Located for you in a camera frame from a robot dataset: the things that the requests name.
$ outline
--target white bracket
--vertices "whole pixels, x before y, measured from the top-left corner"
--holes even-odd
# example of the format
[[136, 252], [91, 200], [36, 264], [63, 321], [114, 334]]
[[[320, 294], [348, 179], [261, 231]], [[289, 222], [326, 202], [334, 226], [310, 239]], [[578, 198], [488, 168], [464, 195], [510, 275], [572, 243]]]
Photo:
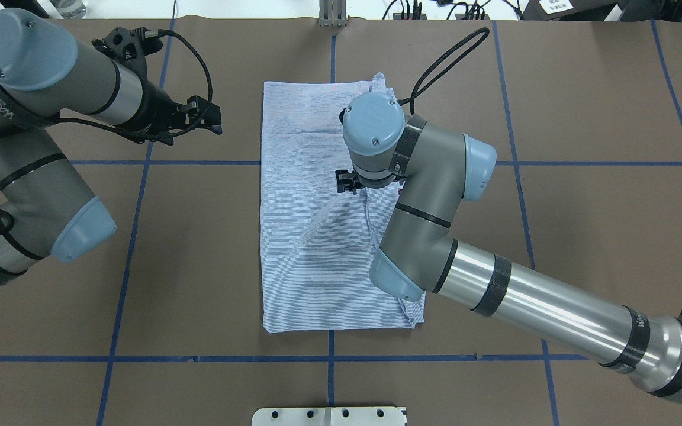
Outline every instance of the white bracket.
[[259, 409], [252, 426], [406, 426], [403, 407]]
[[320, 0], [321, 27], [346, 27], [346, 0]]

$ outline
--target blue striped cloth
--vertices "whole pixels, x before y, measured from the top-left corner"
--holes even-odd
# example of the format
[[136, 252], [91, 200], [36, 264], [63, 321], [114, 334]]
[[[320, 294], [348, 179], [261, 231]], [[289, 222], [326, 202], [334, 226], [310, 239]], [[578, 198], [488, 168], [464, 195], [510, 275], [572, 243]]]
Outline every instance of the blue striped cloth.
[[357, 83], [265, 83], [260, 253], [270, 333], [424, 321], [425, 296], [405, 302], [368, 277], [398, 186], [336, 192], [335, 170], [352, 169], [339, 113], [370, 91], [393, 95], [381, 73]]

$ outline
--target light blue plastic cap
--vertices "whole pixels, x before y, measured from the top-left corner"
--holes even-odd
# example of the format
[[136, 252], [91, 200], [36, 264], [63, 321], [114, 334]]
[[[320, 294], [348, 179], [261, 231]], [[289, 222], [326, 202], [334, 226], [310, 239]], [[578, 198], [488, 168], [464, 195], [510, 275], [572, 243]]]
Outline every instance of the light blue plastic cap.
[[52, 246], [52, 256], [69, 263], [114, 235], [117, 225], [98, 197], [94, 197], [70, 219]]
[[424, 289], [415, 285], [404, 275], [404, 272], [401, 272], [401, 269], [391, 262], [391, 259], [388, 259], [381, 248], [375, 251], [373, 264], [370, 267], [370, 281], [391, 296], [410, 302], [420, 300], [425, 293]]
[[465, 135], [465, 201], [482, 197], [496, 166], [496, 150], [487, 143]]
[[0, 84], [38, 90], [62, 80], [78, 59], [78, 42], [59, 25], [18, 8], [0, 10]]
[[395, 145], [404, 124], [404, 111], [396, 99], [383, 92], [367, 92], [352, 100], [344, 112], [343, 139], [353, 153], [376, 156]]

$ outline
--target white label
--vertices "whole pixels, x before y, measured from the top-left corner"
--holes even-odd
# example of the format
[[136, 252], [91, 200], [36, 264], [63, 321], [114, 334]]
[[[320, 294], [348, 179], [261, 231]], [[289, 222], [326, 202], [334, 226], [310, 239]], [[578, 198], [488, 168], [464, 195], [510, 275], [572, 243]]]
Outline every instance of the white label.
[[573, 8], [570, 0], [539, 0], [541, 7], [547, 14], [555, 14], [561, 11], [569, 11]]

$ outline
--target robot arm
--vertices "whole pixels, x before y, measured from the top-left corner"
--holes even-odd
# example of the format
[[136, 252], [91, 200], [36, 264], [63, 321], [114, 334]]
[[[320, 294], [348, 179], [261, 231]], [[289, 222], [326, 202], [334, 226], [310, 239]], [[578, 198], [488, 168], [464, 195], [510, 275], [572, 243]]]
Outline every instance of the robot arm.
[[144, 56], [162, 48], [166, 31], [117, 28], [92, 47], [30, 12], [0, 11], [0, 191], [7, 198], [0, 285], [49, 254], [71, 262], [115, 232], [105, 206], [43, 130], [84, 122], [60, 119], [60, 110], [95, 116], [111, 127], [88, 124], [137, 143], [172, 145], [193, 128], [222, 132], [210, 100], [193, 96], [181, 105], [146, 79]]
[[338, 170], [339, 192], [406, 180], [370, 269], [373, 284], [417, 300], [446, 296], [555, 340], [628, 375], [642, 391], [682, 403], [682, 314], [648, 317], [447, 237], [461, 200], [476, 200], [496, 151], [369, 92], [341, 114], [353, 172]]

